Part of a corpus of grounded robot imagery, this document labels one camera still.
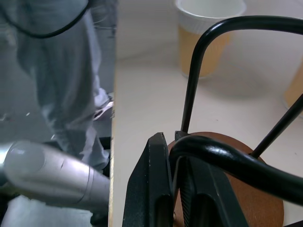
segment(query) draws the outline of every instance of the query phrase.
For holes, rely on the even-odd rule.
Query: white table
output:
[[[247,15],[303,17],[300,1],[251,0]],[[120,2],[111,227],[122,225],[128,178],[147,139],[164,132],[170,143],[180,129],[187,79],[178,69],[176,25],[172,0]],[[300,63],[302,47],[299,35],[235,32],[217,72],[198,85],[189,132],[226,134],[254,149],[286,112],[282,94]],[[303,177],[302,135],[303,119],[298,118],[262,158]],[[285,202],[285,225],[300,220],[303,208]]]

